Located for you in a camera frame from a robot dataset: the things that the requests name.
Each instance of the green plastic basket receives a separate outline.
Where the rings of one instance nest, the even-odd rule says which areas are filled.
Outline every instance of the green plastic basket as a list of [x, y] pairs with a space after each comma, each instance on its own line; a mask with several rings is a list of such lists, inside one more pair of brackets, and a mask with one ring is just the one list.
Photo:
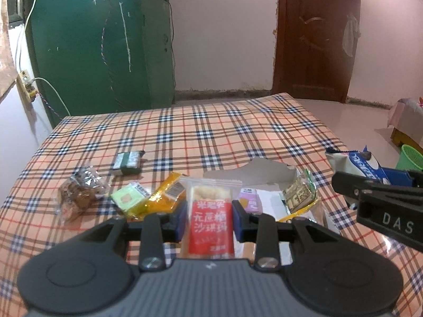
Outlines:
[[413, 147], [404, 144], [401, 147], [401, 153], [395, 169], [423, 170], [423, 155]]

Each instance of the green door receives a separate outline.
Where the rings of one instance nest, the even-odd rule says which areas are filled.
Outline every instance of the green door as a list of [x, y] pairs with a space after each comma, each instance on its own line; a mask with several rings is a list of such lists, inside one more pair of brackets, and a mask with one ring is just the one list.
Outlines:
[[[37, 0], [29, 29], [34, 70], [56, 88], [72, 115], [171, 105], [171, 28], [164, 0]], [[50, 87], [37, 84], [65, 116]], [[56, 125], [59, 119], [46, 110]]]

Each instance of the light green snack package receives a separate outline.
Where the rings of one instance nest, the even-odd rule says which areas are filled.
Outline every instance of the light green snack package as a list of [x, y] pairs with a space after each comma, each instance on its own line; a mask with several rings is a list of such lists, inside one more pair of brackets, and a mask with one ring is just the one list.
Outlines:
[[111, 195], [113, 202], [127, 214], [131, 207], [148, 199], [150, 194], [138, 183], [131, 182]]

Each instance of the brown wooden door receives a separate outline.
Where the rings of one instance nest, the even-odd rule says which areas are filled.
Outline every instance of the brown wooden door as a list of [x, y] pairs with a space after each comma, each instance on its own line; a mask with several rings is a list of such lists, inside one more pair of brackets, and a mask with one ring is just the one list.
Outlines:
[[354, 65], [342, 48], [350, 13], [359, 20], [360, 0], [279, 0], [273, 94], [345, 102]]

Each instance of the plaid tablecloth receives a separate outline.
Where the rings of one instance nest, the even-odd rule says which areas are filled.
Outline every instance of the plaid tablecloth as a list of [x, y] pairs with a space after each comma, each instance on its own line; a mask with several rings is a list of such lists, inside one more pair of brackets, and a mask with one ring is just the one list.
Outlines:
[[[0, 315], [25, 313], [16, 275], [30, 257], [118, 214], [111, 200], [104, 199], [70, 226], [59, 224], [53, 196], [81, 165], [97, 168], [111, 185], [110, 191], [133, 180], [154, 189], [169, 171], [199, 176], [208, 170], [237, 168], [261, 156], [313, 172], [323, 202], [343, 235], [387, 256], [401, 269], [404, 290], [396, 312], [412, 316], [423, 299], [423, 255], [355, 223], [355, 212], [330, 186], [333, 173], [324, 155], [327, 147], [346, 150], [287, 94], [64, 119], [34, 154], [0, 209]], [[141, 174], [111, 176], [115, 155], [129, 150], [146, 151]], [[137, 260], [138, 247], [130, 247], [131, 262]], [[165, 252], [170, 260], [178, 247], [166, 245]]]

